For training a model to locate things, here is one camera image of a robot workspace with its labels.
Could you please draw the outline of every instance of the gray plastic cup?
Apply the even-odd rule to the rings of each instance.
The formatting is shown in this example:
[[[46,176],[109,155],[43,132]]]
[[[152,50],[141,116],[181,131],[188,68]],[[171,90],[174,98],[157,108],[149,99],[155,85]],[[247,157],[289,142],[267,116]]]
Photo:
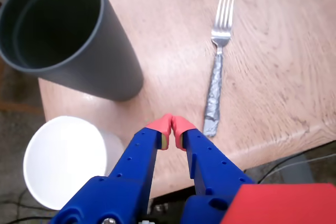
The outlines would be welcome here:
[[[19,71],[114,101],[134,97],[143,85],[109,0],[6,0],[0,55]]]

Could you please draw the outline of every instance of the wood grain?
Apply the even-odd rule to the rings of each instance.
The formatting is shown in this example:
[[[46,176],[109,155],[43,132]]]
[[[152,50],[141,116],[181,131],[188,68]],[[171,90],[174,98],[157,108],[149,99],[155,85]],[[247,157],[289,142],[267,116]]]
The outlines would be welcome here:
[[[46,118],[78,116],[125,144],[167,112],[202,129],[218,0],[110,1],[139,57],[142,91],[116,103],[40,80]],[[335,17],[336,0],[235,0],[213,142],[241,169],[336,138]],[[152,196],[193,183],[173,145],[158,152]]]

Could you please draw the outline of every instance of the fork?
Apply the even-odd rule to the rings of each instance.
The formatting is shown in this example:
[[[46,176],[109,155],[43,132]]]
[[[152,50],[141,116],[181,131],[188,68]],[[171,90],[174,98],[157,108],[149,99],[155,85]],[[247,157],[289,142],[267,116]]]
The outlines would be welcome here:
[[[222,90],[223,48],[231,38],[234,0],[219,0],[211,41],[217,47],[207,96],[203,134],[215,136],[220,119],[219,103]]]

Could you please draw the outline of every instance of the wrapped fork handle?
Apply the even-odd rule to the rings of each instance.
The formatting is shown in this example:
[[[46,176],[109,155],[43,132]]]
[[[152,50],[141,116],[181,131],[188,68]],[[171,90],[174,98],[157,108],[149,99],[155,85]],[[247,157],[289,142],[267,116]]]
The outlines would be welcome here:
[[[219,103],[221,101],[222,90],[222,71],[223,71],[223,49],[218,48],[215,62],[211,74],[211,82],[208,91],[203,134],[215,136],[220,119]]]

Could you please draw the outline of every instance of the bolt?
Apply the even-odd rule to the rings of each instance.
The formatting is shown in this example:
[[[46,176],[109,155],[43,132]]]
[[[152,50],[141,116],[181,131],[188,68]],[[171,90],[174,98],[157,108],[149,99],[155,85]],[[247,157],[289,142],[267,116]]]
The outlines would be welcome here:
[[[161,210],[162,210],[162,206],[161,206],[161,205],[156,205],[156,206],[155,206],[155,210],[156,210],[157,212],[161,212]]]
[[[117,224],[117,222],[113,218],[107,218],[102,222],[102,224]]]

